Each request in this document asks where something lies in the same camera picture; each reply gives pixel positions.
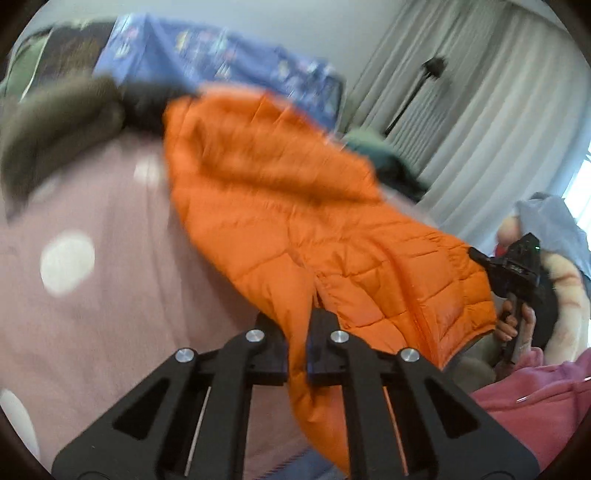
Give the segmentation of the person's right hand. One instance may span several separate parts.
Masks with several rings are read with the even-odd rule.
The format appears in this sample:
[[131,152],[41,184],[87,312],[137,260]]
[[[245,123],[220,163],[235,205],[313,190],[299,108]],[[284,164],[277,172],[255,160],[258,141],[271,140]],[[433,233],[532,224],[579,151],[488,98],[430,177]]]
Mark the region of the person's right hand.
[[513,356],[518,358],[531,350],[536,316],[534,310],[527,304],[522,305],[518,317],[516,312],[516,306],[512,301],[503,302],[497,316],[494,337],[501,343],[510,343],[515,340]]

